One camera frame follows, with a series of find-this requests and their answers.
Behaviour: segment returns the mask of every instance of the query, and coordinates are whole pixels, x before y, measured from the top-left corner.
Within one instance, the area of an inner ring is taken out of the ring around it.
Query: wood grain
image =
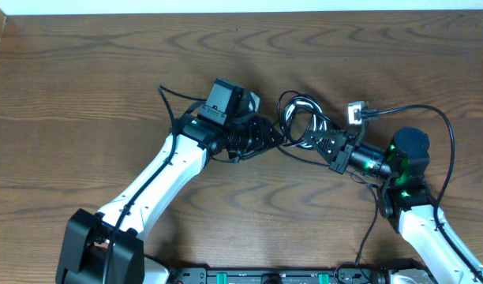
[[[153,159],[169,128],[156,84],[206,97],[216,77],[260,94],[271,119],[291,88],[340,124],[359,99],[439,107],[457,139],[443,208],[483,263],[483,12],[12,17],[0,51],[0,283],[53,282],[71,214],[95,212]],[[176,114],[190,104],[169,100]],[[435,114],[387,117],[369,139],[385,146],[405,125],[430,135],[436,193],[449,143]],[[146,252],[172,264],[334,267],[355,257],[372,216],[370,194],[347,176],[270,151],[208,164]],[[418,259],[380,220],[362,262],[395,257]]]

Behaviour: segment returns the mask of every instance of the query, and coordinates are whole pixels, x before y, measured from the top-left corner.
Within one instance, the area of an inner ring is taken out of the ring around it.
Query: wooden tabletop
[[[11,17],[0,45],[0,283],[53,282],[69,217],[111,201],[162,147],[170,122],[155,86],[206,98],[216,77],[254,90],[271,120],[287,89],[315,96],[340,125],[356,100],[439,107],[457,140],[442,208],[483,263],[483,12]],[[169,100],[175,114],[191,103]],[[436,195],[445,124],[413,110],[372,123],[368,140],[387,147],[403,126],[430,136]],[[373,210],[348,176],[272,150],[209,163],[145,249],[174,265],[335,267],[354,260]],[[418,259],[379,219],[361,261],[396,257]]]

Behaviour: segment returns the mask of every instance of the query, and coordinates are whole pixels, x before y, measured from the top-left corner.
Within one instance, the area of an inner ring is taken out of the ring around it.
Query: green strip
[[[329,275],[319,274],[319,284],[329,284]]]
[[[217,284],[227,284],[226,273],[217,273]]]

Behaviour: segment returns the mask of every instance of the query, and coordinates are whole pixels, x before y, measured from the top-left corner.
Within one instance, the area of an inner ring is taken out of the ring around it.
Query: white wall
[[[483,9],[483,0],[0,0],[7,15]]]

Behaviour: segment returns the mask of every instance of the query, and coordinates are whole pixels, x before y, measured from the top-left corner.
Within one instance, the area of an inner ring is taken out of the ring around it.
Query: wooden table
[[[69,217],[112,200],[163,145],[170,122],[155,86],[206,97],[216,77],[257,92],[271,119],[287,89],[342,125],[355,100],[439,107],[457,139],[442,208],[483,263],[483,12],[11,17],[0,45],[0,283],[53,282]],[[176,114],[191,103],[169,100]],[[450,148],[435,114],[386,117],[369,140],[386,147],[407,125],[430,135],[436,194]],[[175,265],[335,267],[354,259],[373,205],[348,176],[273,150],[209,163],[145,249]],[[379,219],[362,263],[395,257],[418,255]]]

